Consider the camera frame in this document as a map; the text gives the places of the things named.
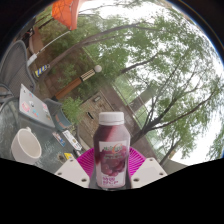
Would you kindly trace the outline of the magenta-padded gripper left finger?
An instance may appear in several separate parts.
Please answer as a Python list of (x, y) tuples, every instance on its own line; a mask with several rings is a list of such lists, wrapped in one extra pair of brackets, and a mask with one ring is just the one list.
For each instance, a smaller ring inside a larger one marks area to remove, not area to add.
[(68, 159), (56, 172), (59, 176), (78, 186), (89, 188), (94, 184), (94, 149), (89, 149), (77, 159)]

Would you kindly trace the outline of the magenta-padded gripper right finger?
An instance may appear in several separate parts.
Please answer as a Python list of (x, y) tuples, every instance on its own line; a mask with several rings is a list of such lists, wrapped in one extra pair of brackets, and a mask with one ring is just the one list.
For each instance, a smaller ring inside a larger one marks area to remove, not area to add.
[(128, 173), (132, 189), (146, 186), (167, 175), (155, 158), (146, 158), (134, 148), (130, 149)]

